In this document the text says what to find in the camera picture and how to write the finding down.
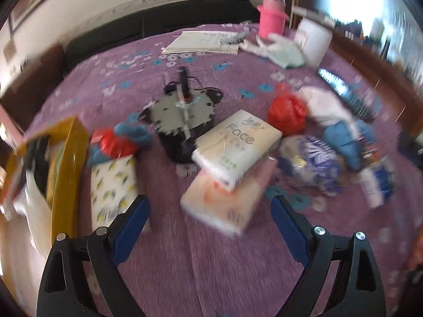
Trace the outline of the lemon print tissue pack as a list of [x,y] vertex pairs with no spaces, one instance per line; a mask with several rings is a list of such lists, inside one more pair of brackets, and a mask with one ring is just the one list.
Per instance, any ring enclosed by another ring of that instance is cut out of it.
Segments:
[[92,231],[110,227],[113,220],[130,208],[142,194],[136,175],[134,155],[109,160],[91,169],[90,207]]

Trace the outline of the white plastic bag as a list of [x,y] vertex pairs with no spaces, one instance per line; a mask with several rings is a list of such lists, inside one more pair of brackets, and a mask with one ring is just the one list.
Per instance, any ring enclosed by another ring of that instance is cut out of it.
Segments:
[[26,218],[36,251],[41,257],[47,258],[52,242],[52,211],[36,185],[33,172],[26,170],[25,178],[26,183],[12,204],[16,213]]

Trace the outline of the white fluffy cloth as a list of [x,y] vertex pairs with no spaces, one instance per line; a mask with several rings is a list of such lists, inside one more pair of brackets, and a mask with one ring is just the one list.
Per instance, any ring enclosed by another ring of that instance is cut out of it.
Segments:
[[308,114],[320,126],[328,127],[338,122],[353,124],[352,114],[342,105],[334,92],[319,87],[305,86],[296,95],[305,103]]

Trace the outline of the black smartphone gold case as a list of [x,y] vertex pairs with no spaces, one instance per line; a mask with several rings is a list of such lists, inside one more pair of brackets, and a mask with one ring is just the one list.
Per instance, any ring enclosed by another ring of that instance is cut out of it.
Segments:
[[375,114],[342,78],[324,68],[319,68],[317,73],[356,117],[364,122],[375,120]]

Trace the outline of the black leather sofa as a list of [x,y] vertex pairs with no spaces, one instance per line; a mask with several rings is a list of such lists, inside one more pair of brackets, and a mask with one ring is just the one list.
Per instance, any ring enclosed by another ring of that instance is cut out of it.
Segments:
[[187,0],[128,14],[72,40],[64,57],[71,72],[89,57],[132,41],[201,24],[239,24],[259,21],[250,0]]

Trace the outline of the black packet in tray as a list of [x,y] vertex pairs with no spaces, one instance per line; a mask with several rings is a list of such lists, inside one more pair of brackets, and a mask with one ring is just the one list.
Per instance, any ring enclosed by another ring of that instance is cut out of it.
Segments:
[[49,174],[49,161],[46,158],[48,145],[48,135],[38,137],[26,145],[26,153],[20,178],[20,188],[23,188],[26,183],[26,171],[30,171],[34,175],[36,186],[39,191],[43,196],[46,196]]

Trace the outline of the wooden brick pattern cabinet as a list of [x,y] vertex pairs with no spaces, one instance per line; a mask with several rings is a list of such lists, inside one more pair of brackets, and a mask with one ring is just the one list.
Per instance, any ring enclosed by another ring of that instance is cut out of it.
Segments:
[[362,74],[406,132],[413,136],[422,132],[422,100],[402,73],[339,31],[334,31],[330,48]]

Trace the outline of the white green work glove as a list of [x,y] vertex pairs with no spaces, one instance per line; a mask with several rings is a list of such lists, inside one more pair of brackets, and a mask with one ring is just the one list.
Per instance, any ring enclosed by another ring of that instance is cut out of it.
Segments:
[[270,60],[283,69],[303,67],[305,60],[302,51],[291,39],[280,34],[270,33],[267,39],[256,36],[256,42],[245,39],[240,49],[250,54]]

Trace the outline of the blue floral Vinda tissue pack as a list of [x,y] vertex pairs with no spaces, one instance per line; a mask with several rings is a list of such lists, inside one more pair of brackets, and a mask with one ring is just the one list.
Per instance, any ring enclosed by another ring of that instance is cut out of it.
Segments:
[[360,171],[358,182],[367,205],[372,209],[378,208],[394,194],[396,188],[395,168],[387,157],[383,157],[376,164]]

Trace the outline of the blue knitted cloth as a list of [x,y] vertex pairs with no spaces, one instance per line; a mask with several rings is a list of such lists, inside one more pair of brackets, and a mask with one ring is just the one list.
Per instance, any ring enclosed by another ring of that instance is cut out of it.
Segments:
[[353,124],[340,121],[326,127],[323,141],[342,156],[348,169],[358,171],[364,166],[364,154],[374,145],[375,138],[368,124],[356,120]]

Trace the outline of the blue white patterned bag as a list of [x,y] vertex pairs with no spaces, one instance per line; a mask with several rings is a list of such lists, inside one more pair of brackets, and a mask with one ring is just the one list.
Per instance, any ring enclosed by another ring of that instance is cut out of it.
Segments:
[[278,167],[297,184],[318,188],[326,195],[342,191],[343,165],[336,152],[321,139],[302,134],[284,137],[278,154]]

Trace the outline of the red plastic bag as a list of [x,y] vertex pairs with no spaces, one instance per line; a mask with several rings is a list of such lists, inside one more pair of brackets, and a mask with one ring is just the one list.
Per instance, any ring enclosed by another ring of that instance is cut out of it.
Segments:
[[268,109],[268,123],[285,136],[304,131],[308,114],[306,104],[285,83],[275,86],[276,96]]

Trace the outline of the pink thermos bottle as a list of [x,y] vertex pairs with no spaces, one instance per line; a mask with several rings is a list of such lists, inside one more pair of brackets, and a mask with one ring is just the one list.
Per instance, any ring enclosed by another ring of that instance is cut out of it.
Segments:
[[285,9],[285,0],[263,0],[263,3],[258,6],[260,12],[259,37],[261,39],[268,39],[270,34],[283,34],[285,24],[289,21]]

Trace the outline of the pink tissue pack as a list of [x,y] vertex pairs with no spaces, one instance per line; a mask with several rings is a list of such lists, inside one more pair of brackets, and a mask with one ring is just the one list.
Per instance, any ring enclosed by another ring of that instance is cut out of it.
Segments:
[[227,191],[207,171],[200,170],[181,197],[181,207],[193,218],[230,237],[243,235],[257,209],[278,161],[258,162],[233,191]]

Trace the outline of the blue cloth with red bag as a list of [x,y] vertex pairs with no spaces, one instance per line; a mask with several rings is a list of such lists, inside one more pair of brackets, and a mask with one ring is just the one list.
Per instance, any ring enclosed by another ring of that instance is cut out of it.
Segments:
[[151,146],[152,134],[141,124],[121,122],[96,129],[90,140],[88,167],[134,155]]

